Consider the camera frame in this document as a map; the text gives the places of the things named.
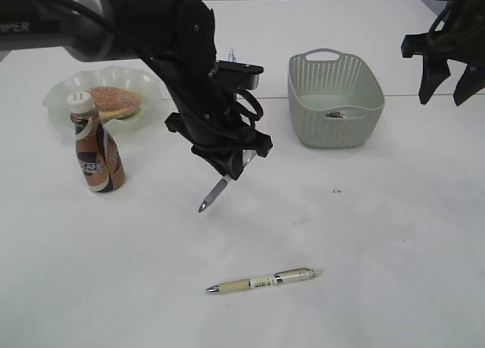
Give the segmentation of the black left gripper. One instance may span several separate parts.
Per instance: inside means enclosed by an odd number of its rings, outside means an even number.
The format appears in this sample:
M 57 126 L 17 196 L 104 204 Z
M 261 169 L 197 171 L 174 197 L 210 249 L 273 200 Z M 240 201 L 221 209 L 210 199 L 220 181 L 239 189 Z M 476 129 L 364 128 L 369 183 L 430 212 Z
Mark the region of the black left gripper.
M 244 171 L 240 150 L 268 155 L 271 138 L 255 128 L 261 107 L 243 92 L 255 109 L 247 111 L 221 82 L 214 12 L 202 0 L 109 2 L 116 28 L 165 83 L 185 125 L 184 133 L 196 148 L 209 152 L 206 161 L 221 176 L 239 179 Z

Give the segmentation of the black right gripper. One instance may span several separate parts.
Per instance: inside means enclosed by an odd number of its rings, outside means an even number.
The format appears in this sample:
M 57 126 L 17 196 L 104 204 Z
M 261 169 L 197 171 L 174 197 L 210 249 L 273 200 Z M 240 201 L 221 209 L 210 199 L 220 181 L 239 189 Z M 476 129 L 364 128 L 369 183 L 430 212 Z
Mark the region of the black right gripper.
M 455 105 L 460 106 L 485 87 L 484 0 L 437 1 L 445 2 L 445 8 L 426 33 L 405 36 L 401 53 L 403 58 L 423 56 L 418 92 L 422 105 L 450 77 L 446 59 L 467 64 L 453 93 Z

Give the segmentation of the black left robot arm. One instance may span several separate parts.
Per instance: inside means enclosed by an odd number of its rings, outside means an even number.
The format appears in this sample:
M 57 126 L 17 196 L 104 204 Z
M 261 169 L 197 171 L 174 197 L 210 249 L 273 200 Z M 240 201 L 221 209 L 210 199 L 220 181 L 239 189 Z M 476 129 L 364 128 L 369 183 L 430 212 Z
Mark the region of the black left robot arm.
M 219 174 L 237 180 L 243 155 L 268 155 L 252 95 L 263 68 L 219 61 L 214 12 L 202 0 L 1 0 L 1 48 L 64 48 L 82 62 L 139 59 L 165 84 L 177 110 L 170 132 Z

